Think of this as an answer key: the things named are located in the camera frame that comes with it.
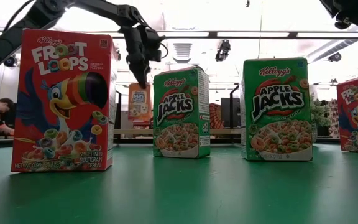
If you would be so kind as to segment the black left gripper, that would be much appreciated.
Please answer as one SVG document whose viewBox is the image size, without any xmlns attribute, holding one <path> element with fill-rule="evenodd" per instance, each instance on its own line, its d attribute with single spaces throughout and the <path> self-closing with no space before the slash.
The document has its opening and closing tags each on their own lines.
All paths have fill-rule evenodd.
<svg viewBox="0 0 358 224">
<path fill-rule="evenodd" d="M 147 28 L 149 28 L 148 25 L 140 24 L 137 27 L 122 26 L 118 31 L 124 35 L 126 42 L 126 62 L 129 64 L 129 70 L 142 89 L 146 89 L 147 74 L 150 72 L 144 45 Z"/>
</svg>

